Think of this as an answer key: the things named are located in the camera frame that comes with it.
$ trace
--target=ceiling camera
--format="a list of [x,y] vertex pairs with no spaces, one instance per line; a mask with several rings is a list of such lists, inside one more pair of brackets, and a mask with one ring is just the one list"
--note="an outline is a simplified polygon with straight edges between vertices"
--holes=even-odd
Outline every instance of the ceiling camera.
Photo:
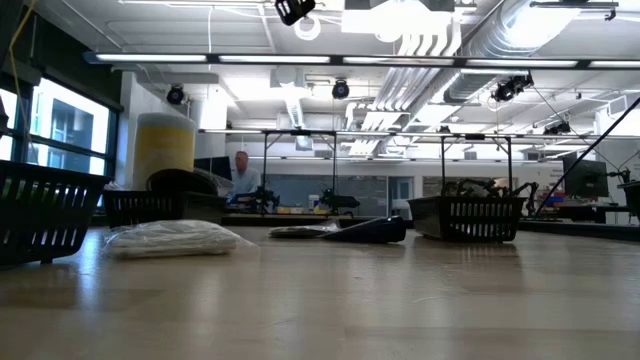
[[527,76],[514,76],[506,82],[498,83],[498,88],[491,94],[491,97],[496,102],[510,101],[532,85],[533,77],[531,73]]
[[349,86],[347,85],[347,80],[336,80],[336,84],[333,86],[331,94],[334,99],[338,100],[349,97]]
[[184,104],[185,96],[184,96],[184,85],[182,84],[173,84],[171,85],[171,90],[167,93],[167,101],[171,105],[182,105]]

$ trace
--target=plastic bag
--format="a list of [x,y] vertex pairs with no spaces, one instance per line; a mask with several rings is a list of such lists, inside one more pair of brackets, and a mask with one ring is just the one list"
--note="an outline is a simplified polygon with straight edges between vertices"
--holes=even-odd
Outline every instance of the plastic bag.
[[199,220],[155,221],[105,234],[103,254],[116,258],[226,254],[256,247],[220,225]]
[[269,230],[272,238],[297,238],[306,239],[320,235],[330,234],[340,230],[338,220],[329,220],[317,225],[285,226]]

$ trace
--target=ceiling light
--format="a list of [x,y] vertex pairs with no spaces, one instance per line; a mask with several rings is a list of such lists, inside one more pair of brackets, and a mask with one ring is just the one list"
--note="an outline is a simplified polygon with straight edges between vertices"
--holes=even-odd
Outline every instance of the ceiling light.
[[262,134],[260,130],[240,130],[240,129],[203,129],[200,132],[206,134]]
[[529,4],[532,8],[547,9],[611,9],[620,6],[620,3],[614,1],[532,1]]
[[328,64],[329,56],[220,55],[222,63]]
[[467,60],[467,66],[496,66],[496,67],[560,67],[570,68],[578,64],[577,60],[542,60],[542,59],[470,59]]
[[345,64],[359,65],[395,65],[395,66],[451,66],[453,59],[420,58],[420,57],[370,57],[370,56],[345,56],[342,59]]
[[596,60],[589,64],[590,68],[640,68],[640,61]]
[[181,54],[98,54],[96,58],[102,62],[110,63],[206,63],[205,55],[181,55]]
[[[283,159],[282,156],[267,156],[267,160],[285,160],[285,159]],[[249,160],[264,160],[264,156],[249,156]]]
[[336,135],[355,135],[355,136],[389,136],[392,133],[389,132],[376,132],[376,131],[338,131]]
[[329,160],[318,156],[287,156],[287,160]]
[[224,0],[224,1],[184,1],[184,0],[119,0],[125,5],[166,5],[166,6],[243,6],[256,4],[267,4],[269,2],[263,0]]
[[373,158],[373,161],[410,161],[410,159],[393,159],[393,158]]
[[529,71],[521,69],[460,69],[463,75],[527,75]]

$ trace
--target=fluorescent light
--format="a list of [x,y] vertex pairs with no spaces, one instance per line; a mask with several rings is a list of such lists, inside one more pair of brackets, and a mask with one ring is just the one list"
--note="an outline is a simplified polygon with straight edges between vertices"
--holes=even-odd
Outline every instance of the fluorescent light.
[[[249,160],[264,160],[264,156],[249,156]],[[267,160],[282,160],[281,156],[267,156]]]
[[206,134],[262,134],[260,130],[236,130],[236,129],[202,129]]
[[458,14],[465,14],[468,12],[474,12],[478,10],[478,5],[473,4],[473,3],[469,3],[469,4],[460,4],[460,5],[456,5],[456,7],[454,8],[454,11]]
[[529,75],[529,71],[520,69],[460,69],[464,75]]
[[184,1],[184,0],[119,0],[125,5],[166,5],[166,6],[243,6],[265,4],[263,0],[225,1]]
[[287,156],[287,160],[329,160],[318,156]]
[[614,60],[596,60],[589,64],[589,67],[603,68],[639,68],[640,61],[614,61]]
[[410,161],[410,159],[400,158],[400,159],[392,159],[392,158],[373,158],[373,161]]
[[578,64],[577,60],[542,60],[542,59],[469,59],[468,66],[496,66],[496,67],[563,67],[570,68]]
[[328,64],[329,56],[220,55],[222,63]]
[[420,57],[368,57],[368,56],[346,56],[342,59],[345,64],[360,65],[406,65],[406,66],[451,66],[453,59],[420,58]]
[[183,54],[98,54],[96,58],[103,62],[190,62],[206,63],[205,55],[183,55]]
[[389,136],[388,132],[376,132],[376,131],[338,131],[337,135],[354,135],[354,136]]

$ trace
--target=window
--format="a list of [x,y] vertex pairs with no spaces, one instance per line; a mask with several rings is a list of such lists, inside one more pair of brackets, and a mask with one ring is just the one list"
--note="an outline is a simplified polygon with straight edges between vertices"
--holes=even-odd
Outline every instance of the window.
[[33,89],[27,162],[58,169],[106,173],[111,112],[50,80]]
[[[4,111],[9,116],[7,128],[13,129],[16,125],[16,107],[18,105],[18,96],[14,93],[0,89],[0,98]],[[13,138],[7,134],[0,139],[0,160],[11,160],[13,155]]]

